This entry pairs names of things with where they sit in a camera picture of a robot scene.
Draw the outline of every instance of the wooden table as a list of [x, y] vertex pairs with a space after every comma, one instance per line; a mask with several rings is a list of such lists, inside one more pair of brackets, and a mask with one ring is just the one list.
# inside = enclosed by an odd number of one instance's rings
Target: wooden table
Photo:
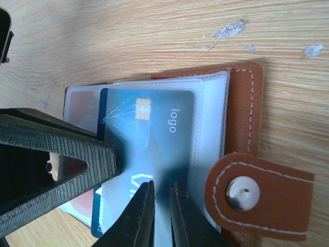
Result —
[[[64, 89], [172, 69], [258, 61], [264, 69], [261, 157], [316, 174], [308, 240], [256, 246], [328, 246], [329, 2], [0, 0], [12, 16], [0, 107], [63, 113]], [[245, 30], [211, 34], [239, 20]], [[315, 57], [303, 50], [324, 46]], [[254, 53], [245, 49], [253, 46]], [[56, 209], [10, 234], [15, 246], [91, 246], [90, 230]]]

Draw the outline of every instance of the blue card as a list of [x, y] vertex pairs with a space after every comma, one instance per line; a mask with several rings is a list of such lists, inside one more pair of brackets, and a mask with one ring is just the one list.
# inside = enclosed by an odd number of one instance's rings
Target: blue card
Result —
[[170, 187], [176, 181], [187, 186], [193, 112], [190, 91], [101, 91], [97, 136], [118, 147], [123, 171], [95, 189], [95, 237], [115, 223], [141, 183], [153, 180], [155, 246], [171, 246]]

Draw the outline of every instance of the brown leather wallet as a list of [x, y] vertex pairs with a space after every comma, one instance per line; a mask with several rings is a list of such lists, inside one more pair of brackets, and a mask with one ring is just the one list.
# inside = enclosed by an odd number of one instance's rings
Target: brown leather wallet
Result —
[[[231, 70], [227, 105], [225, 154], [239, 152], [258, 156], [263, 97], [263, 70], [255, 62], [220, 65], [155, 74], [151, 79], [203, 75]], [[222, 229], [234, 246], [252, 246], [250, 234]]]
[[[255, 233], [286, 240], [304, 240], [314, 175], [257, 157], [263, 94], [261, 66], [246, 62], [157, 74], [151, 78], [202, 75], [221, 70], [231, 70], [226, 156], [209, 173], [205, 187], [206, 208], [214, 221], [223, 227], [223, 236], [234, 246], [252, 246], [252, 234]], [[257, 205], [244, 212], [234, 209], [226, 199], [229, 183], [242, 175], [253, 178], [261, 191]]]

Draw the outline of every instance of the snap button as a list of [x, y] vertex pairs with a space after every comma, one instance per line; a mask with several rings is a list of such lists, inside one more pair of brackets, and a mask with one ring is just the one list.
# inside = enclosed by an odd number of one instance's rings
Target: snap button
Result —
[[233, 179], [227, 187], [226, 198], [231, 207], [239, 211], [254, 208], [261, 191], [256, 181], [250, 177], [240, 176]]

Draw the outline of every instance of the gold chip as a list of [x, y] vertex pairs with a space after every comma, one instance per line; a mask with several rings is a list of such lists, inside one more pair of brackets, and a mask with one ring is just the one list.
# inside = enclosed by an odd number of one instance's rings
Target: gold chip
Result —
[[136, 120], [150, 120], [151, 114], [151, 99], [137, 98], [135, 119]]

